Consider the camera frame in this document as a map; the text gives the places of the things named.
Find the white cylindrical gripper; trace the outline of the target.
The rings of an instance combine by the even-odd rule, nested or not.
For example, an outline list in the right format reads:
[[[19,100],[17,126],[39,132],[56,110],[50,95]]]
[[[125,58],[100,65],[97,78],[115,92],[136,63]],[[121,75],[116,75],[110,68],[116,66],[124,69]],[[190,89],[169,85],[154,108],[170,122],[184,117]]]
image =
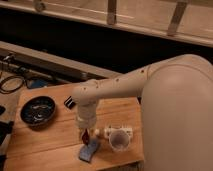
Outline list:
[[[88,129],[89,143],[95,137],[95,129],[93,128],[96,124],[96,109],[94,107],[80,106],[77,108],[77,125],[79,129],[79,141],[83,142],[82,137],[84,129]]]

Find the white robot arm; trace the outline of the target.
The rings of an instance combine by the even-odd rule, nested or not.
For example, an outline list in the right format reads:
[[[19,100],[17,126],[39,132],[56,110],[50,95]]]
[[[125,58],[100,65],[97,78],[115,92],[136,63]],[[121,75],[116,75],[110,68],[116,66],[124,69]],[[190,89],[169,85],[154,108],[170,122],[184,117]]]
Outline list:
[[[141,99],[144,171],[213,171],[213,64],[186,54],[76,86],[77,125],[96,124],[107,98]]]

